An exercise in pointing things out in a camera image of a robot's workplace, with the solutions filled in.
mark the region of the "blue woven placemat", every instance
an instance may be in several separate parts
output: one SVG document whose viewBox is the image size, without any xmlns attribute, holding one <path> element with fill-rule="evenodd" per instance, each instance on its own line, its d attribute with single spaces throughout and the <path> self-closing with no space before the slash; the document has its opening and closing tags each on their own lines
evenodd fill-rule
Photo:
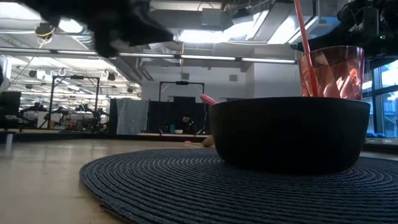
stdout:
<svg viewBox="0 0 398 224">
<path fill-rule="evenodd" d="M 104 157 L 80 179 L 103 207 L 142 223 L 398 223 L 398 162 L 360 158 L 335 175 L 241 170 L 212 149 Z"/>
</svg>

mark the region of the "person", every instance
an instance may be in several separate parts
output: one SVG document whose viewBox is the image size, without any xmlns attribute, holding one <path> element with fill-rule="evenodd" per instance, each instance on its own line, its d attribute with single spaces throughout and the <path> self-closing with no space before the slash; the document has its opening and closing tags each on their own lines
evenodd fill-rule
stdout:
<svg viewBox="0 0 398 224">
<path fill-rule="evenodd" d="M 195 134 L 195 123 L 191 120 L 189 114 L 184 114 L 182 116 L 179 129 L 181 129 L 184 134 Z"/>
</svg>

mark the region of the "ceiling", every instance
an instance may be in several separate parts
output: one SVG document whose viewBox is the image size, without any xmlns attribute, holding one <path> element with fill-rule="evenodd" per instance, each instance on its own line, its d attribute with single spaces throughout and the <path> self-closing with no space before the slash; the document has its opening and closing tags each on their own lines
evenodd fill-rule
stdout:
<svg viewBox="0 0 398 224">
<path fill-rule="evenodd" d="M 304 18 L 308 26 L 307 32 L 310 37 L 316 37 L 329 32 L 337 26 L 338 21 L 335 15 L 348 0 L 301 0 L 301 2 Z M 121 52 L 184 53 L 187 55 L 281 59 L 297 59 L 301 56 L 301 53 L 292 50 L 288 43 L 294 44 L 300 40 L 293 0 L 212 0 L 210 2 L 153 0 L 150 5 L 150 16 L 173 32 L 177 41 L 136 47 L 129 47 L 125 43 L 116 41 L 114 45 Z M 249 13 L 244 18 L 252 20 L 252 22 L 246 22 L 245 24 L 248 25 L 234 29 L 236 27 L 234 26 L 234 15 L 238 9 L 244 8 L 247 8 Z M 42 22 L 41 18 L 35 11 L 17 3 L 0 2 L 0 47 L 36 49 L 42 45 L 42 49 L 93 50 L 91 32 L 86 30 L 84 24 L 77 27 L 63 26 L 54 32 L 51 42 L 42 44 L 42 41 L 34 33 L 35 27 L 40 22 Z M 222 36 L 229 34 L 229 39 L 215 43 L 178 41 L 185 30 L 212 30 Z M 141 82 L 156 80 L 156 78 L 159 78 L 159 72 L 167 74 L 169 70 L 179 70 L 179 68 L 163 68 L 181 66 L 220 67 L 240 68 L 241 72 L 245 72 L 251 65 L 248 62 L 212 60 L 165 60 L 134 57 L 105 59 L 98 56 L 40 55 L 32 54 L 32 52 L 28 51 L 3 54 L 7 55 L 13 63 L 11 70 L 12 89 L 24 91 L 26 90 L 26 83 L 36 82 L 44 83 L 44 85 L 34 85 L 33 89 L 29 91 L 48 93 L 49 90 L 46 85 L 50 84 L 50 80 L 31 78 L 28 76 L 29 71 L 41 69 L 46 75 L 56 75 L 63 70 L 67 72 L 67 75 L 100 78 L 100 85 L 104 87 L 100 88 L 99 92 L 104 96 L 128 95 L 132 98 L 140 97 L 141 88 L 139 88 L 139 84 Z M 106 78 L 107 72 L 116 74 L 115 81 L 108 81 Z M 84 85 L 86 91 L 80 90 L 79 92 L 83 91 L 86 94 L 96 90 L 94 84 L 87 78 L 84 80 L 69 80 L 67 82 L 71 85 Z M 127 86 L 135 86 L 133 94 L 126 93 Z M 59 86 L 55 89 L 55 92 L 70 94 L 67 86 Z"/>
</svg>

